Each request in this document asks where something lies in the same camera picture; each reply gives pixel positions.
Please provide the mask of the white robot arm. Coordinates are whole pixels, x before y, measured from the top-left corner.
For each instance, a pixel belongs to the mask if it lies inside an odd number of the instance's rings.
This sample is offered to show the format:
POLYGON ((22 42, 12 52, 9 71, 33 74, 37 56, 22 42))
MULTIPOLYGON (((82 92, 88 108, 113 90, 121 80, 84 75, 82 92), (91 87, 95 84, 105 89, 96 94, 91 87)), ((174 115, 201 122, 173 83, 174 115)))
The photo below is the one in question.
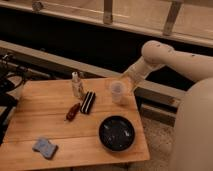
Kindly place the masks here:
POLYGON ((123 76, 136 88, 163 66, 195 82, 178 107, 168 171, 213 171, 213 57, 151 40, 123 76))

